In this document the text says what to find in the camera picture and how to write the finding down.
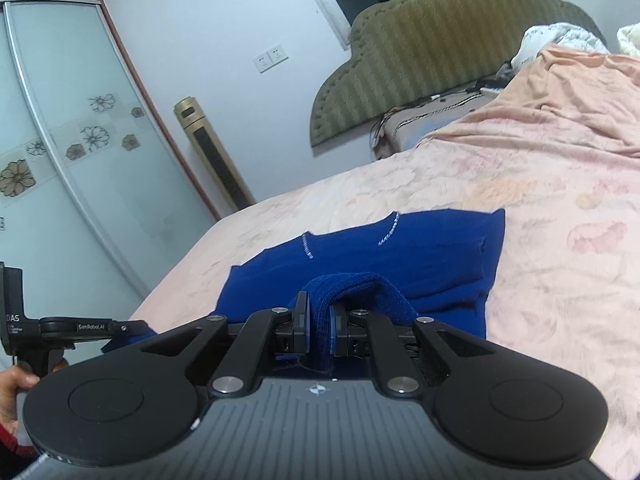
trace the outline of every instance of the white blanket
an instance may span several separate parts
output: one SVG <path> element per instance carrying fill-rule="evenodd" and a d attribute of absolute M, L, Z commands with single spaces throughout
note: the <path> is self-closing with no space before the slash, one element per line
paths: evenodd
<path fill-rule="evenodd" d="M 622 27 L 618 31 L 618 44 L 622 54 L 640 57 L 640 23 Z"/>
<path fill-rule="evenodd" d="M 578 25 L 564 22 L 535 25 L 525 32 L 520 50 L 511 60 L 511 66 L 517 72 L 536 59 L 538 53 L 550 43 L 585 52 L 609 53 L 600 38 Z"/>

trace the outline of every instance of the logo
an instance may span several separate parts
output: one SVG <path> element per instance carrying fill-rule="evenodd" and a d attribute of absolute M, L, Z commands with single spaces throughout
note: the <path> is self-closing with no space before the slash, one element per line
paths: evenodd
<path fill-rule="evenodd" d="M 327 393 L 328 389 L 322 386 L 322 384 L 314 384 L 311 388 L 309 388 L 309 391 L 314 395 L 320 396 L 324 393 Z"/>
<path fill-rule="evenodd" d="M 104 330 L 104 325 L 78 325 L 78 330 Z"/>

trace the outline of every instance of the blue sweater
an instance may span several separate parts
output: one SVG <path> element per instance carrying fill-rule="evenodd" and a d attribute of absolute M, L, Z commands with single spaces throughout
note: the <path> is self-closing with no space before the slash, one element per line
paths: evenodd
<path fill-rule="evenodd" d="M 338 299 L 384 312 L 395 324 L 429 314 L 485 337 L 484 304 L 503 238 L 503 209 L 492 214 L 394 212 L 361 227 L 325 235 L 306 232 L 233 266 L 215 312 L 244 322 L 257 310 L 292 308 L 298 292 L 306 290 L 312 362 L 320 367 L 329 348 L 329 307 Z M 113 341 L 105 350 L 121 345 Z"/>

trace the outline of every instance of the white stitching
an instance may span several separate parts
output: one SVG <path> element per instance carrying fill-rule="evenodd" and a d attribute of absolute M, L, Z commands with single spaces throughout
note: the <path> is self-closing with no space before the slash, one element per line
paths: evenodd
<path fill-rule="evenodd" d="M 311 254 L 311 251 L 309 250 L 309 244 L 306 242 L 306 233 L 303 233 L 302 235 L 302 246 L 305 248 L 305 254 L 309 257 L 310 260 L 314 259 L 313 254 Z"/>
<path fill-rule="evenodd" d="M 479 98 L 481 95 L 482 94 L 480 92 L 478 92 L 477 94 L 473 94 L 473 95 L 467 97 L 466 99 L 463 99 L 459 103 L 455 103 L 455 104 L 449 105 L 447 107 L 441 108 L 440 110 L 432 110 L 431 112 L 427 112 L 425 114 L 416 115 L 416 116 L 411 117 L 409 119 L 405 119 L 404 121 L 401 121 L 401 123 L 399 123 L 398 126 L 396 126 L 394 128 L 394 132 L 391 135 L 391 138 L 393 140 L 396 140 L 396 135 L 398 134 L 398 130 L 400 128 L 402 128 L 403 126 L 407 126 L 408 124 L 411 124 L 414 121 L 417 121 L 418 119 L 422 119 L 424 117 L 430 117 L 430 116 L 435 115 L 435 114 L 441 114 L 443 112 L 448 112 L 449 110 L 453 110 L 454 108 L 459 108 L 461 106 L 466 105 L 469 101 L 472 101 L 473 99 Z M 425 104 L 423 104 L 421 106 L 427 105 L 429 103 L 431 103 L 431 101 L 427 101 Z"/>
<path fill-rule="evenodd" d="M 382 240 L 380 240 L 378 242 L 378 245 L 382 245 L 383 243 L 385 243 L 387 240 L 389 240 L 389 237 L 394 233 L 394 231 L 396 230 L 396 226 L 398 225 L 398 219 L 400 218 L 400 213 L 396 212 L 396 218 L 394 218 L 394 224 L 391 226 L 390 231 L 386 234 L 386 236 L 384 238 L 382 238 Z"/>

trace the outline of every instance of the red sleeve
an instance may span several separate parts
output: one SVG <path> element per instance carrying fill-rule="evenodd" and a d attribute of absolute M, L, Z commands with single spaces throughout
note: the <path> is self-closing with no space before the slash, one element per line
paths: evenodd
<path fill-rule="evenodd" d="M 14 455 L 22 458 L 35 458 L 36 450 L 31 446 L 18 446 L 18 441 L 0 424 L 0 444 L 11 451 Z"/>

